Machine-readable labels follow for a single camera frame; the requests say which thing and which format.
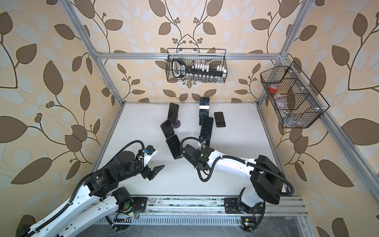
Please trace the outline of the green phone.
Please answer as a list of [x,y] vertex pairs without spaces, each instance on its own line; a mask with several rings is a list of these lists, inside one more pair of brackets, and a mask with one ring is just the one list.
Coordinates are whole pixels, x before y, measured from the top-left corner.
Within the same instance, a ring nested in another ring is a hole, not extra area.
[[169,150],[173,156],[173,158],[180,159],[182,157],[180,150],[180,141],[177,135],[170,136],[166,139],[166,143],[169,147]]

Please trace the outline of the black phone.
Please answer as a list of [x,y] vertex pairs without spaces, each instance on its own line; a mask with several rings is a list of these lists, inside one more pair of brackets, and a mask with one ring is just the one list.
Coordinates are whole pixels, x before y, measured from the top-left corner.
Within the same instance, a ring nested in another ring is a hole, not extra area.
[[217,127],[226,127],[226,121],[223,112],[215,112],[214,119]]

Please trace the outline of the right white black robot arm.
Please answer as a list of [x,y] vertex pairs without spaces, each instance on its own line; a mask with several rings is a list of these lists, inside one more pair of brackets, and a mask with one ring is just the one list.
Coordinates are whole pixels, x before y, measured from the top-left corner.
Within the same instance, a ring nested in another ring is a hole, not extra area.
[[245,159],[223,154],[195,137],[184,138],[179,149],[196,169],[201,182],[208,182],[216,170],[250,180],[253,187],[249,190],[243,188],[240,193],[240,201],[247,207],[253,207],[260,202],[277,205],[281,197],[291,197],[295,194],[291,182],[266,156]]

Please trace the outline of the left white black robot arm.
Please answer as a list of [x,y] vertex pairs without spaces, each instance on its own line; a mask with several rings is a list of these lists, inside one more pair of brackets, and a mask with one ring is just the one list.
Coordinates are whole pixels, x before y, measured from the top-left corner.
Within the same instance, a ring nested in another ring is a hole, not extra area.
[[102,218],[132,203],[132,196],[119,183],[138,174],[153,180],[164,169],[150,169],[148,162],[156,149],[140,140],[132,141],[118,151],[101,169],[86,175],[74,188],[71,197],[45,218],[36,222],[23,216],[17,228],[18,237],[75,237]]

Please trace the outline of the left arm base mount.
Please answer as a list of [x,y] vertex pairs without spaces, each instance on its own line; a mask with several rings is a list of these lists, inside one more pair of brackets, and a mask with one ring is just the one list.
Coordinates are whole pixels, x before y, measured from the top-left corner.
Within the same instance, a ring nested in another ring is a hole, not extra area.
[[126,200],[124,203],[119,205],[116,213],[139,213],[146,210],[147,207],[147,197],[131,197]]

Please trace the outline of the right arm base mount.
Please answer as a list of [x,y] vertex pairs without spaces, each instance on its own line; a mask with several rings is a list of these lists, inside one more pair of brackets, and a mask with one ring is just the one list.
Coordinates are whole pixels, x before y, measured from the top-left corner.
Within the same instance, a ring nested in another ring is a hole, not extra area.
[[263,203],[258,203],[254,207],[249,207],[244,204],[238,198],[224,198],[224,208],[226,214],[262,214],[263,212]]

